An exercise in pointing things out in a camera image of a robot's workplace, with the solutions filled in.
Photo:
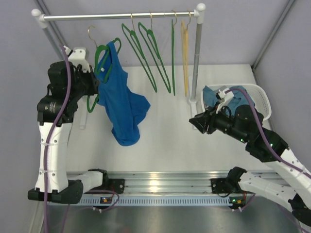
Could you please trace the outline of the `blue tank top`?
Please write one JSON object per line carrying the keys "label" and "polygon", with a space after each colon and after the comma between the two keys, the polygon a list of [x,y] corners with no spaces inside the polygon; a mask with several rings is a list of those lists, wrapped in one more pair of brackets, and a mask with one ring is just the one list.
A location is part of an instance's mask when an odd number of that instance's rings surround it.
{"label": "blue tank top", "polygon": [[145,119],[150,103],[143,96],[133,93],[127,86],[128,73],[123,70],[114,43],[97,59],[94,70],[99,80],[98,104],[105,107],[112,123],[112,134],[121,146],[131,146],[140,139],[138,125]]}

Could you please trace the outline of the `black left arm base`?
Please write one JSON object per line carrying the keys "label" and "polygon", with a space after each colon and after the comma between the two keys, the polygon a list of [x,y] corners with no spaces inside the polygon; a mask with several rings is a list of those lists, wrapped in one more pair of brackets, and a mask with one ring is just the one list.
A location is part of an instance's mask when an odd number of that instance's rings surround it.
{"label": "black left arm base", "polygon": [[104,190],[114,191],[118,194],[123,194],[125,189],[125,179],[111,179],[104,182]]}

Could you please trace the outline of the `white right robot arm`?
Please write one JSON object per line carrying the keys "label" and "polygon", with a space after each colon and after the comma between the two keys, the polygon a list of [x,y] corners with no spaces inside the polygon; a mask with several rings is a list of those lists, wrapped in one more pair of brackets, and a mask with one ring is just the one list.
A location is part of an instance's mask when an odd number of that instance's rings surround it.
{"label": "white right robot arm", "polygon": [[288,144],[276,133],[262,127],[263,115],[254,106],[239,106],[233,116],[214,107],[189,119],[202,134],[220,131],[245,144],[245,150],[273,169],[287,186],[256,177],[234,167],[225,178],[229,193],[250,192],[281,205],[303,224],[311,224],[311,173],[295,157]]}

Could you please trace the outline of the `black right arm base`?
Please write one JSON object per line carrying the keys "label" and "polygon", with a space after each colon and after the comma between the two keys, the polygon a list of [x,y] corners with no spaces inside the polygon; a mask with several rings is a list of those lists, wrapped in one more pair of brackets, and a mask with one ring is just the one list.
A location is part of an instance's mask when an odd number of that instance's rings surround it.
{"label": "black right arm base", "polygon": [[227,178],[214,178],[210,180],[213,194],[220,197],[228,197],[230,194],[241,194],[243,191],[237,182],[228,180]]}

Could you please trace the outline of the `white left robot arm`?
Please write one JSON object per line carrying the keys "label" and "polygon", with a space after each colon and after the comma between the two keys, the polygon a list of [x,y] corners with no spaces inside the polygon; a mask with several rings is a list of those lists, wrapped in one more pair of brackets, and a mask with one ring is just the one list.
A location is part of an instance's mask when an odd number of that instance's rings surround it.
{"label": "white left robot arm", "polygon": [[77,204],[82,195],[96,189],[100,193],[110,187],[108,174],[102,169],[90,169],[68,179],[66,156],[69,135],[78,101],[98,92],[99,82],[89,64],[75,65],[64,61],[51,64],[47,94],[37,104],[40,132],[40,167],[28,199],[59,204]]}

